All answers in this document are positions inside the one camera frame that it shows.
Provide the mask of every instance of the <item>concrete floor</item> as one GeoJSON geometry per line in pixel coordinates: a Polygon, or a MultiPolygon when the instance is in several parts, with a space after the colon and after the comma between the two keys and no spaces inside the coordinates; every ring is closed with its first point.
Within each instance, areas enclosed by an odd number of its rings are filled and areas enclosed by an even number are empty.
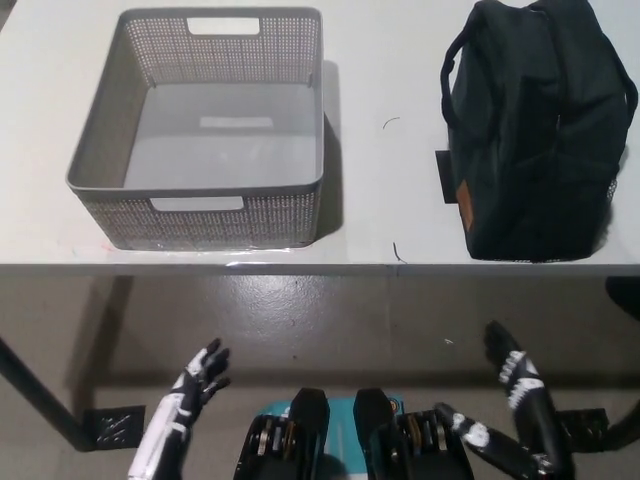
{"type": "MultiPolygon", "coordinates": [[[[231,478],[246,429],[303,384],[350,395],[381,385],[407,409],[445,400],[512,432],[483,358],[499,319],[555,385],[559,408],[640,398],[640,325],[603,279],[141,277],[0,279],[0,333],[70,408],[146,404],[210,338],[233,350],[235,384],[208,406],[186,480],[231,478]]],[[[0,381],[1,478],[126,478],[132,451],[78,454],[0,381]]],[[[640,444],[577,456],[585,480],[637,478],[640,444]]],[[[473,459],[479,480],[504,478],[473,459]]]]}

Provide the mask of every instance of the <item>bag zipper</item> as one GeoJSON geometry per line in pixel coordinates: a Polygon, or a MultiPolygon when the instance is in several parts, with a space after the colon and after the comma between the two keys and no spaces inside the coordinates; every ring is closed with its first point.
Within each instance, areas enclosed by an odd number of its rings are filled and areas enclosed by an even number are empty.
{"type": "Polygon", "coordinates": [[[552,153],[555,154],[559,142],[560,128],[562,127],[563,116],[567,112],[569,80],[567,79],[567,62],[564,57],[564,52],[560,47],[560,39],[558,34],[558,27],[555,20],[544,9],[530,6],[529,10],[534,13],[538,13],[544,17],[547,26],[549,27],[549,35],[551,37],[551,45],[556,54],[556,61],[558,64],[558,118],[556,119],[556,138],[552,146],[552,153]]]}
{"type": "MultiPolygon", "coordinates": [[[[550,190],[553,190],[553,184],[555,184],[557,182],[557,178],[558,178],[558,158],[557,158],[557,153],[558,153],[558,145],[560,143],[560,129],[562,128],[562,121],[563,121],[563,117],[567,114],[567,105],[568,105],[568,90],[569,90],[569,81],[567,79],[567,67],[566,67],[566,60],[564,57],[564,53],[563,50],[560,46],[560,38],[559,38],[559,33],[558,33],[558,27],[556,25],[555,20],[553,19],[553,17],[551,15],[549,15],[546,10],[544,8],[540,8],[540,7],[536,7],[536,6],[530,6],[529,10],[531,10],[534,13],[538,13],[540,15],[542,15],[545,19],[545,22],[547,24],[547,27],[549,29],[549,36],[551,39],[551,46],[554,50],[554,53],[556,55],[556,62],[557,62],[557,67],[558,67],[558,77],[559,77],[559,81],[558,81],[558,116],[556,118],[556,126],[555,126],[555,138],[553,141],[553,145],[551,145],[551,151],[549,152],[549,163],[548,163],[548,168],[550,171],[552,171],[553,173],[549,176],[549,187],[550,190]]],[[[540,232],[539,233],[539,242],[541,242],[541,246],[542,245],[546,245],[549,242],[547,242],[547,239],[543,238],[545,235],[540,232]]]]}

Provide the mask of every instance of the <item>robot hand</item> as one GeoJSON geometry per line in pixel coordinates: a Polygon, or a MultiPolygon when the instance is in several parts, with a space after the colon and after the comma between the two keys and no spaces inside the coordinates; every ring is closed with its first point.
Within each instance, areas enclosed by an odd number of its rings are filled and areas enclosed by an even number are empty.
{"type": "Polygon", "coordinates": [[[512,478],[574,480],[571,453],[556,409],[526,352],[497,322],[486,328],[485,347],[505,387],[519,442],[444,403],[435,407],[442,421],[473,453],[512,478]]]}
{"type": "Polygon", "coordinates": [[[191,441],[191,430],[202,408],[229,385],[216,377],[228,367],[229,350],[216,339],[189,362],[147,427],[129,469],[129,480],[179,480],[191,441]]]}

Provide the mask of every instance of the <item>basket bottom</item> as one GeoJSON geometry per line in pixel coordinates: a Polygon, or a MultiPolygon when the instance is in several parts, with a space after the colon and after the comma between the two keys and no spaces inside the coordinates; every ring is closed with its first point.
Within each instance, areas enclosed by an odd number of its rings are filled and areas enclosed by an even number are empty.
{"type": "Polygon", "coordinates": [[[321,174],[316,123],[306,85],[160,85],[147,93],[124,187],[308,185],[321,174]]]}

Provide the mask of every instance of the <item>brown leather label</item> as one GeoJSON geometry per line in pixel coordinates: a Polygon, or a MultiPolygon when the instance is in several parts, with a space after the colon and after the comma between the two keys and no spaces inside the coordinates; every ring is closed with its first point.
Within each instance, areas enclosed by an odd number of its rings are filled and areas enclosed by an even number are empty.
{"type": "Polygon", "coordinates": [[[471,205],[471,193],[469,193],[469,185],[467,185],[466,180],[463,180],[458,190],[456,190],[456,198],[460,207],[462,223],[464,223],[464,228],[468,232],[473,225],[473,206],[471,205]]]}

